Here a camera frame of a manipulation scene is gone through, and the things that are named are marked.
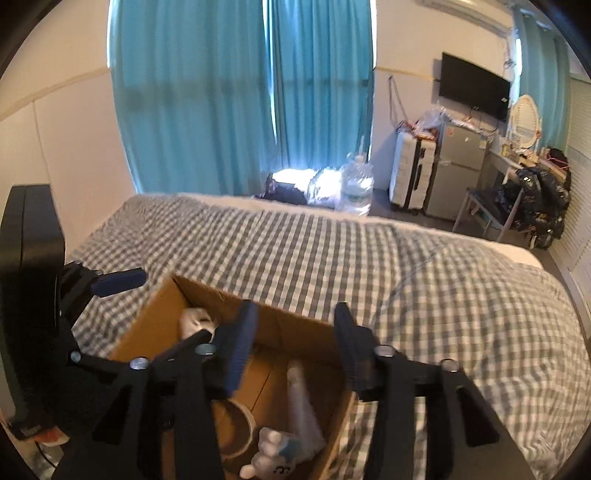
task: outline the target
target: mini fridge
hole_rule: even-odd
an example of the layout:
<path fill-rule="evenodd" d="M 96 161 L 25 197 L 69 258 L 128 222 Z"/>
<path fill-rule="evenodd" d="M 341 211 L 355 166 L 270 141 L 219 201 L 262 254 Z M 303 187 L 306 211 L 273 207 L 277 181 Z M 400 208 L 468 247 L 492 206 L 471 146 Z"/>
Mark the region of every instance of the mini fridge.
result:
<path fill-rule="evenodd" d="M 455 220 L 466 189 L 475 188 L 484 162 L 485 144 L 480 134 L 451 122 L 441 129 L 439 154 L 436 156 L 427 192 L 425 213 Z"/>

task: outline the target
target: black monitor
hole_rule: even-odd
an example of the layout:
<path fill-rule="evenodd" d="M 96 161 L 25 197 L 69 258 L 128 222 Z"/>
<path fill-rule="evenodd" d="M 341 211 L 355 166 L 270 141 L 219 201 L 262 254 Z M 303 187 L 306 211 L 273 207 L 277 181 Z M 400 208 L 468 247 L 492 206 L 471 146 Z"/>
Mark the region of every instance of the black monitor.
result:
<path fill-rule="evenodd" d="M 44 394 L 64 253 L 49 185 L 14 186 L 0 226 L 0 411 L 19 440 L 53 426 Z"/>
<path fill-rule="evenodd" d="M 511 84 L 489 70 L 443 53 L 439 95 L 506 121 Z"/>

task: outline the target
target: bed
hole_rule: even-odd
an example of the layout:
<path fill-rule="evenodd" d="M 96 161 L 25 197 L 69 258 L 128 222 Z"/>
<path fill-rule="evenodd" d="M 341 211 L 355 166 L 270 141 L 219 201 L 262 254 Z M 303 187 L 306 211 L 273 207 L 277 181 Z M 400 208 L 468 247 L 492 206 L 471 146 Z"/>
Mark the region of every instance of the bed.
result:
<path fill-rule="evenodd" d="M 591 422 L 591 367 L 568 294 L 517 247 L 263 200 L 135 196 L 72 259 L 105 272 L 142 266 L 149 276 L 142 288 L 91 301 L 73 329 L 87 353 L 109 355 L 175 273 L 327 322 L 346 301 L 358 323 L 409 358 L 456 358 L 537 478 L 551 478 Z M 355 405 L 334 479 L 362 477 L 375 412 Z M 416 478 L 425 445 L 418 402 Z"/>

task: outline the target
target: white plush toy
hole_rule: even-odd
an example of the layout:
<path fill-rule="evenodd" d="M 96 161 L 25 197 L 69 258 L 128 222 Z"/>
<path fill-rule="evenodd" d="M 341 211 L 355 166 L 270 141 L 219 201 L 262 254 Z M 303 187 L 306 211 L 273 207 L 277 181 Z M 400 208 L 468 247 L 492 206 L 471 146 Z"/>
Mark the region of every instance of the white plush toy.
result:
<path fill-rule="evenodd" d="M 290 433 L 266 427 L 259 432 L 259 453 L 240 470 L 240 477 L 248 480 L 278 480 L 289 475 L 301 460 L 301 443 Z"/>
<path fill-rule="evenodd" d="M 310 404 L 304 368 L 290 362 L 287 370 L 290 429 L 296 434 L 262 428 L 259 432 L 259 453 L 240 470 L 248 480 L 279 480 L 289 475 L 298 463 L 311 460 L 326 445 Z"/>

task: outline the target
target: chair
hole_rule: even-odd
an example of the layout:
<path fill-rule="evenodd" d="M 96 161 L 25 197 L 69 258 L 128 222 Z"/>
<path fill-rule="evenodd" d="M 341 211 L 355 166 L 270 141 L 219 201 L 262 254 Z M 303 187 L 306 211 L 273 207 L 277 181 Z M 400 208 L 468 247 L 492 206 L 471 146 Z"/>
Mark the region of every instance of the chair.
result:
<path fill-rule="evenodd" d="M 482 210 L 488 217 L 488 223 L 486 224 L 486 228 L 482 232 L 482 236 L 485 237 L 488 229 L 491 226 L 498 228 L 501 230 L 501 233 L 497 237 L 497 242 L 502 242 L 506 233 L 511 228 L 511 224 L 515 219 L 515 215 L 519 209 L 519 204 L 521 203 L 521 198 L 523 197 L 523 189 L 519 192 L 517 196 L 517 200 L 511 209 L 509 215 L 507 215 L 503 210 L 501 210 L 498 205 L 496 204 L 496 195 L 497 189 L 488 189 L 488 190 L 475 190 L 475 189 L 468 189 L 466 192 L 466 197 L 462 202 L 462 207 L 460 208 L 460 212 L 457 214 L 456 223 L 453 224 L 452 232 L 455 232 L 459 227 L 462 217 L 464 217 L 466 211 L 468 211 L 471 207 L 471 204 L 476 204 L 476 209 L 472 212 L 474 215 L 478 210 Z"/>

